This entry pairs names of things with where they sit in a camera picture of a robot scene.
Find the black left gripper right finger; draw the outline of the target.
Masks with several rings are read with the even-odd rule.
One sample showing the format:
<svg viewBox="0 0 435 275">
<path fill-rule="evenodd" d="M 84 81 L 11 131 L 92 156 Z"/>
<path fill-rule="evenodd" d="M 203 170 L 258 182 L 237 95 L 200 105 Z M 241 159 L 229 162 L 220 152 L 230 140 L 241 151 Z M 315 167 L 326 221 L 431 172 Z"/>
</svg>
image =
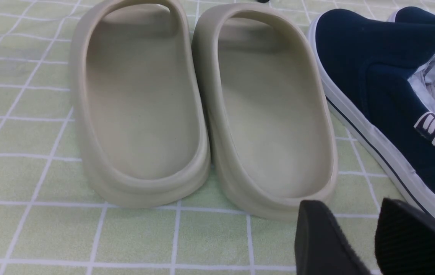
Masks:
<svg viewBox="0 0 435 275">
<path fill-rule="evenodd" d="M 375 258 L 384 275 L 435 275 L 435 218 L 404 201 L 384 198 Z"/>
</svg>

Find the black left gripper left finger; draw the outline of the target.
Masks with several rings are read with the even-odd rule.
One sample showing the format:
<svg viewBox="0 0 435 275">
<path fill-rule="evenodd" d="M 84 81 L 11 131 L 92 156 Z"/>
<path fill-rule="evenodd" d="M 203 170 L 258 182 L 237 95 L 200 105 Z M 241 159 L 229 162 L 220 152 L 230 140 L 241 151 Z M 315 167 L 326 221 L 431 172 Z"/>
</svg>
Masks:
<svg viewBox="0 0 435 275">
<path fill-rule="evenodd" d="M 369 275 L 324 202 L 300 203 L 295 236 L 298 275 Z"/>
</svg>

